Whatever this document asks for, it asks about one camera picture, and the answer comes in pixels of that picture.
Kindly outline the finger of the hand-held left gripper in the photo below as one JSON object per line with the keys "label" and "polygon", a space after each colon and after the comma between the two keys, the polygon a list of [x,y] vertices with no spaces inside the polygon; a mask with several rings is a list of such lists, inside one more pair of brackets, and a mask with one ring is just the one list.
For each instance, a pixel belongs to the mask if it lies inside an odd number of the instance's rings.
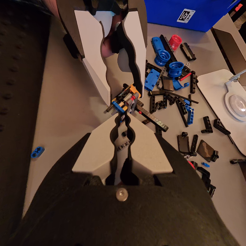
{"label": "finger of the hand-held left gripper", "polygon": [[134,85],[143,97],[145,83],[146,46],[138,11],[130,11],[118,26],[118,40],[123,47],[118,53],[122,72],[131,72]]}
{"label": "finger of the hand-held left gripper", "polygon": [[107,66],[102,56],[104,27],[89,11],[74,10],[84,51],[82,63],[107,106],[111,104],[111,88],[107,82]]}

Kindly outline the grey desk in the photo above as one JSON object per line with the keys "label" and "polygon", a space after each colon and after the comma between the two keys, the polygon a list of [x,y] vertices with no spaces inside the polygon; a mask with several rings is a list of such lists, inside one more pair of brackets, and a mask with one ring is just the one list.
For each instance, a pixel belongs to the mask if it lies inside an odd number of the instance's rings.
{"label": "grey desk", "polygon": [[[57,160],[86,133],[97,128],[110,117],[83,64],[72,58],[63,42],[65,31],[60,21],[52,17],[43,83],[39,101],[35,137],[32,150],[45,148],[41,157],[31,160],[23,216],[44,177]],[[192,30],[148,24],[146,59],[153,63],[155,54],[151,39],[163,34],[170,38],[179,35],[195,53],[196,60],[190,68],[198,76],[221,69],[228,69],[211,31]],[[239,165],[231,159],[245,158],[232,144],[229,137],[214,129],[213,134],[202,134],[203,117],[213,121],[216,116],[196,89],[192,98],[195,106],[194,123],[185,128],[176,105],[156,112],[156,117],[169,127],[163,138],[177,149],[177,135],[188,132],[190,141],[199,135],[212,148],[219,151],[219,159],[210,164],[211,183],[216,187],[213,203],[227,228],[240,245],[245,245],[245,179]]]}

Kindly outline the black curved toy panel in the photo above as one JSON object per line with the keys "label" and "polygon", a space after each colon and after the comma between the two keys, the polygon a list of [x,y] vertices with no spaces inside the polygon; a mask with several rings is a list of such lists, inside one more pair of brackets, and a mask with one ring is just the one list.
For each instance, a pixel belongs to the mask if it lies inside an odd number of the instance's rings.
{"label": "black curved toy panel", "polygon": [[193,53],[190,46],[186,42],[180,44],[180,49],[188,61],[196,60],[195,54]]}

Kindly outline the person's left hand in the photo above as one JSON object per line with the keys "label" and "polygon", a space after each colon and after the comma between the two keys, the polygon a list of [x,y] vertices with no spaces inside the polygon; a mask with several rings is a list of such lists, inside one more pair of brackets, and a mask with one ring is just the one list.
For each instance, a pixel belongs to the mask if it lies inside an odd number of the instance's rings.
{"label": "person's left hand", "polygon": [[108,35],[104,38],[103,40],[103,44],[102,44],[102,56],[104,58],[110,57],[112,56],[114,53],[112,52],[111,49],[111,44],[110,44],[110,40],[109,37],[112,35],[112,33],[115,31],[115,26],[118,22],[122,21],[122,15],[115,15],[112,17],[112,24],[111,24],[111,28],[110,31],[108,33]]}

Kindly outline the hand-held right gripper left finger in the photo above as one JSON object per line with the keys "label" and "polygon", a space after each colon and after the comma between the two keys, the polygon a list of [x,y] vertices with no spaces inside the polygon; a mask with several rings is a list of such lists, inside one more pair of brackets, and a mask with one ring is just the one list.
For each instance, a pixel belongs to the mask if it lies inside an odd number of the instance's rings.
{"label": "hand-held right gripper left finger", "polygon": [[94,129],[85,143],[72,171],[99,176],[102,183],[114,184],[117,170],[118,114]]}

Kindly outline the white book stand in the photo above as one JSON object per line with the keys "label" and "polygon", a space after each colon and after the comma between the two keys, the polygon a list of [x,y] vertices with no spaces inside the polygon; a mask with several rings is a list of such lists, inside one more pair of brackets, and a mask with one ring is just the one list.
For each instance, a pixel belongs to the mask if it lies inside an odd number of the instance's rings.
{"label": "white book stand", "polygon": [[238,150],[246,155],[246,92],[239,82],[242,72],[233,75],[222,69],[198,77],[198,88],[230,131],[230,136]]}

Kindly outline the thin dark grey liftarm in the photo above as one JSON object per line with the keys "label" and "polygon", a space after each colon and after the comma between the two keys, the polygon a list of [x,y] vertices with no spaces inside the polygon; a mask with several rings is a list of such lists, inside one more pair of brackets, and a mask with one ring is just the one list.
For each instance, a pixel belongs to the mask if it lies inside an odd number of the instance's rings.
{"label": "thin dark grey liftarm", "polygon": [[119,146],[117,147],[117,151],[120,152],[120,151],[122,151],[123,149],[128,148],[129,145],[130,145],[130,142],[127,141],[127,142],[125,142],[125,143],[119,145]]}

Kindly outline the blue toy wheel hub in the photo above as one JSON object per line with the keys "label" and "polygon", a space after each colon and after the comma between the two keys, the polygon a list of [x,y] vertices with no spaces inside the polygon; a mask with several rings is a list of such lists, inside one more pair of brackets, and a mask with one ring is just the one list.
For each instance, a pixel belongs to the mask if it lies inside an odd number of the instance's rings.
{"label": "blue toy wheel hub", "polygon": [[160,67],[164,67],[166,63],[170,60],[171,56],[166,50],[158,50],[154,62]]}
{"label": "blue toy wheel hub", "polygon": [[182,62],[172,62],[169,64],[168,76],[171,78],[179,77],[182,74],[184,64]]}

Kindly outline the black toy bracket frame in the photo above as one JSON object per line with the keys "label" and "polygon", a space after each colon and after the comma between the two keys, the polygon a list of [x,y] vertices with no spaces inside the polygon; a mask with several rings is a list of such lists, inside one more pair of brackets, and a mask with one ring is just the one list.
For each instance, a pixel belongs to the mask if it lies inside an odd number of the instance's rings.
{"label": "black toy bracket frame", "polygon": [[205,184],[205,187],[210,197],[212,198],[216,190],[216,187],[211,184],[210,172],[204,169],[203,167],[197,167],[197,171],[199,171],[202,174],[201,180]]}

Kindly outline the toy brick assembly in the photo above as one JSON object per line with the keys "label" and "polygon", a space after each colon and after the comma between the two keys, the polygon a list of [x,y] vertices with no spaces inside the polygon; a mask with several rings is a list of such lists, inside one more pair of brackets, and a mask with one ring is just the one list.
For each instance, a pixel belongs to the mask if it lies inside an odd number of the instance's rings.
{"label": "toy brick assembly", "polygon": [[136,111],[146,119],[143,121],[145,125],[151,122],[155,125],[157,133],[161,134],[162,132],[167,132],[168,127],[150,112],[146,111],[143,108],[143,103],[139,100],[139,98],[140,93],[137,91],[134,84],[123,84],[122,91],[111,100],[111,104],[107,107],[106,112],[112,112],[112,115],[118,113],[112,104],[113,101],[116,101],[125,110],[124,114],[120,113],[121,122],[125,121],[126,113],[133,114]]}

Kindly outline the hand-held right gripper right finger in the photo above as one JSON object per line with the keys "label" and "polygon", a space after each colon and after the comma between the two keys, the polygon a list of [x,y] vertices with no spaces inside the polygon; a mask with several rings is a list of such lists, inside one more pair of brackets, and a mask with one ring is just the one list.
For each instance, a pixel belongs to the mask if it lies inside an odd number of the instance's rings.
{"label": "hand-held right gripper right finger", "polygon": [[160,135],[128,113],[125,124],[130,144],[120,173],[123,184],[139,185],[140,180],[147,177],[172,173],[173,168],[157,139]]}

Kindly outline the blue curved toy panel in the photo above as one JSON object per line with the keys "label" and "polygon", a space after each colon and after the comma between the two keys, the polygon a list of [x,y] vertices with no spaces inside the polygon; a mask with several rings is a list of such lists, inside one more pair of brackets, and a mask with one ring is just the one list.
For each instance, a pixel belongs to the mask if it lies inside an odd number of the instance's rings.
{"label": "blue curved toy panel", "polygon": [[172,81],[173,81],[173,87],[174,87],[174,90],[177,91],[177,90],[181,90],[183,88],[186,88],[190,85],[189,82],[187,83],[184,83],[184,85],[182,86],[179,82],[179,80],[176,80],[176,78],[172,78]]}

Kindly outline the heap of black blue beams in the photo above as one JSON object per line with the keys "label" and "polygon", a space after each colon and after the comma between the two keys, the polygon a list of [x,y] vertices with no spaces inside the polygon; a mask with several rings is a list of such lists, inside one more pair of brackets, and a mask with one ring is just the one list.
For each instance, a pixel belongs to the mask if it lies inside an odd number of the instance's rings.
{"label": "heap of black blue beams", "polygon": [[157,110],[166,109],[167,103],[169,105],[177,105],[181,118],[185,124],[185,127],[193,124],[194,121],[194,109],[191,107],[192,101],[191,95],[196,91],[196,84],[198,83],[197,75],[195,71],[190,70],[189,63],[184,64],[182,74],[176,77],[180,84],[189,82],[190,85],[181,90],[174,90],[172,78],[168,76],[169,64],[178,61],[175,57],[174,50],[169,44],[169,41],[163,35],[160,35],[163,46],[166,51],[169,52],[171,58],[164,67],[155,66],[146,61],[145,79],[151,69],[155,69],[160,73],[159,79],[152,91],[148,92],[150,96],[150,113],[154,113]]}

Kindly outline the black dotted floor mat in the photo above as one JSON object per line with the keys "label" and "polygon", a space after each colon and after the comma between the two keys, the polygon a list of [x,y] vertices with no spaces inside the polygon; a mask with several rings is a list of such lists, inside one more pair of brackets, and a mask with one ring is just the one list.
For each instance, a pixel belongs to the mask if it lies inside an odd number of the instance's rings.
{"label": "black dotted floor mat", "polygon": [[0,239],[6,245],[22,217],[50,16],[15,1],[1,1],[0,9]]}

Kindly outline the black hinged toy panel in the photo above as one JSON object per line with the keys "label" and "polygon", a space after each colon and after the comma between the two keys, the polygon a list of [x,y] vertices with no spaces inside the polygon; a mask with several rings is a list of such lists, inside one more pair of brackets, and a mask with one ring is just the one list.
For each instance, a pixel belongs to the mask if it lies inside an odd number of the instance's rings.
{"label": "black hinged toy panel", "polygon": [[190,152],[189,136],[187,132],[182,132],[181,135],[177,136],[178,149],[183,155],[197,156],[197,153]]}
{"label": "black hinged toy panel", "polygon": [[208,143],[201,140],[196,150],[197,154],[203,157],[207,162],[216,162],[219,159],[219,152],[214,150]]}

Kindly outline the blue storage bin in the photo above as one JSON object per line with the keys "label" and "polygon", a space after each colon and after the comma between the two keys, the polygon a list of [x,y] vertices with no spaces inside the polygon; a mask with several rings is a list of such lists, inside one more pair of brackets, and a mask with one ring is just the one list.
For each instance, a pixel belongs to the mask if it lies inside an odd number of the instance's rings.
{"label": "blue storage bin", "polygon": [[144,2],[148,23],[207,32],[240,1],[145,0]]}

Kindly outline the black angled toy beam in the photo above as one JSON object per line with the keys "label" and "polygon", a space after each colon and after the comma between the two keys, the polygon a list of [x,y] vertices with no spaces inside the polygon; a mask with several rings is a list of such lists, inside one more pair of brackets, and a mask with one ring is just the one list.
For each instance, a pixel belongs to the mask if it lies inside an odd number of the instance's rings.
{"label": "black angled toy beam", "polygon": [[214,120],[213,126],[215,129],[219,130],[221,133],[223,133],[224,135],[230,135],[231,132],[228,131],[222,124],[221,124],[221,120],[219,118]]}
{"label": "black angled toy beam", "polygon": [[204,121],[204,124],[205,124],[205,129],[201,130],[201,133],[202,134],[211,134],[211,133],[213,133],[213,129],[212,129],[212,126],[211,126],[211,122],[210,122],[209,116],[204,116],[203,117],[203,121]]}

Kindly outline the blue toy connector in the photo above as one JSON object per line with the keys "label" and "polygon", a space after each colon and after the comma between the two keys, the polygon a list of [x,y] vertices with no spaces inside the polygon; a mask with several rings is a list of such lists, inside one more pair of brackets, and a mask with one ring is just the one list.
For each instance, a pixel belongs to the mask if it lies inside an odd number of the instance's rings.
{"label": "blue toy connector", "polygon": [[44,152],[45,148],[42,146],[38,146],[35,148],[35,150],[31,153],[30,157],[31,158],[38,158],[41,156],[41,154]]}
{"label": "blue toy connector", "polygon": [[125,113],[125,110],[116,101],[113,101],[112,104],[113,104],[114,108],[117,110],[117,112],[119,112],[121,114]]}

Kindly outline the blue flat toy panel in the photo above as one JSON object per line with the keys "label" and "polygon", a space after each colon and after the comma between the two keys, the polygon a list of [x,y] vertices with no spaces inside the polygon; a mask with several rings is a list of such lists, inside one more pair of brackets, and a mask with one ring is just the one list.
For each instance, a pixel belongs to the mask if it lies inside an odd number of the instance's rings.
{"label": "blue flat toy panel", "polygon": [[145,84],[144,84],[145,90],[147,90],[148,92],[152,91],[159,79],[159,76],[160,73],[158,71],[156,71],[155,69],[151,69],[145,79]]}

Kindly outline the blue long toy panel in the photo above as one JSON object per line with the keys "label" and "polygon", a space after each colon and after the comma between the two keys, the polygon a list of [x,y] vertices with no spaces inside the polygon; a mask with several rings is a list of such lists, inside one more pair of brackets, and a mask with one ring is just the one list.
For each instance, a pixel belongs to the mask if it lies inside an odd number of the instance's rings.
{"label": "blue long toy panel", "polygon": [[160,50],[165,50],[163,43],[159,37],[153,37],[151,40],[152,46],[154,48],[155,53],[157,54]]}

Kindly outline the black thin toy beam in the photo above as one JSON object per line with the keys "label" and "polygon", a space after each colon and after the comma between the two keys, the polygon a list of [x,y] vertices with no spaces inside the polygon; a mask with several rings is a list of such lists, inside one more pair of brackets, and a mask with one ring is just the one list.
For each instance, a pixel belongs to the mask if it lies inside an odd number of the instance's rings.
{"label": "black thin toy beam", "polygon": [[190,152],[191,153],[195,153],[196,152],[197,142],[198,142],[198,135],[195,134],[193,136],[192,145],[190,147]]}

